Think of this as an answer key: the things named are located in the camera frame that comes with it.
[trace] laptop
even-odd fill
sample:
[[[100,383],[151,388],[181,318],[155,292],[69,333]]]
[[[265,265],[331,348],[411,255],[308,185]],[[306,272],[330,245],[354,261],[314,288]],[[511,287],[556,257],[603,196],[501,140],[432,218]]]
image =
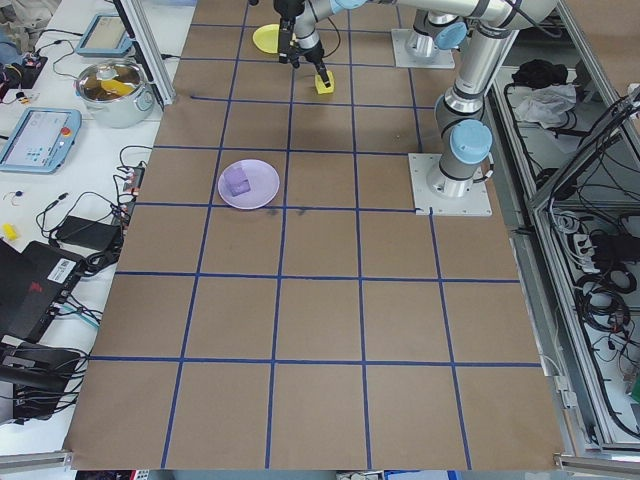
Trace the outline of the laptop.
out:
[[[37,343],[80,280],[84,257],[41,242],[0,241],[0,338]]]

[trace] pot lid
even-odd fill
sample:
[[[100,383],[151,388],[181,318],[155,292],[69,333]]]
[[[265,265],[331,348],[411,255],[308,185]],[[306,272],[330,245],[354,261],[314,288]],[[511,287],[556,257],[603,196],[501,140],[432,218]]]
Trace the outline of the pot lid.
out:
[[[143,83],[142,71],[135,63],[111,60],[85,69],[78,77],[76,91],[87,100],[108,102],[130,95]]]

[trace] metal mounting plate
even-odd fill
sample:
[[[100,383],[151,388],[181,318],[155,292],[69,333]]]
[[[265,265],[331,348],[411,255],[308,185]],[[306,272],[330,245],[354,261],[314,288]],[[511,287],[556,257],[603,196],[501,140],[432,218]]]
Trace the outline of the metal mounting plate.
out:
[[[456,217],[490,217],[491,204],[487,187],[484,183],[474,183],[462,198],[443,198],[435,194],[427,185],[427,173],[434,163],[440,161],[440,154],[410,153],[409,169],[411,171],[411,187],[413,204],[417,215],[434,215]],[[480,168],[476,176],[480,177]]]
[[[438,50],[438,54],[435,58],[425,61],[420,58],[416,58],[407,52],[404,48],[405,43],[412,30],[394,28],[391,30],[391,39],[393,41],[393,53],[396,57],[396,67],[406,68],[433,68],[433,69],[446,69],[452,70],[455,68],[456,63],[453,60],[453,54],[450,50]]]

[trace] purple cube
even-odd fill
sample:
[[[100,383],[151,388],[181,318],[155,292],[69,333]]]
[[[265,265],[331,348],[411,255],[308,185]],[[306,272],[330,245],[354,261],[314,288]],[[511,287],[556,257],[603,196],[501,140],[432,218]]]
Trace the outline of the purple cube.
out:
[[[249,179],[242,167],[231,168],[224,174],[224,183],[233,197],[237,197],[251,190]]]

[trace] yellow plate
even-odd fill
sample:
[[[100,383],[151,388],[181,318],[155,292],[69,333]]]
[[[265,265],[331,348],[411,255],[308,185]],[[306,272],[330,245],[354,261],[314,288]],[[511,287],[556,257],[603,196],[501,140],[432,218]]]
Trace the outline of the yellow plate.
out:
[[[253,32],[253,43],[265,53],[278,53],[278,30],[280,25],[272,23]]]

